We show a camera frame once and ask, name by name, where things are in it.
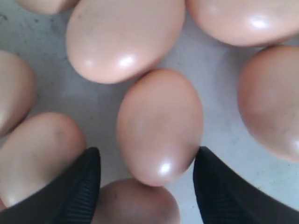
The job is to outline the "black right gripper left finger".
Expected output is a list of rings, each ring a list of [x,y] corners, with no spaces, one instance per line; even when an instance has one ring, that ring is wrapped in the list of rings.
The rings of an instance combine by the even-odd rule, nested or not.
[[[0,213],[2,224],[89,224],[100,195],[98,148],[85,150],[47,186]]]

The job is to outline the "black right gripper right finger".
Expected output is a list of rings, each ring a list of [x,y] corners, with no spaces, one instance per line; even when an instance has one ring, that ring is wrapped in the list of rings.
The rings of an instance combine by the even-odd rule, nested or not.
[[[194,161],[193,184],[205,224],[297,224],[299,212],[263,193],[200,147]]]

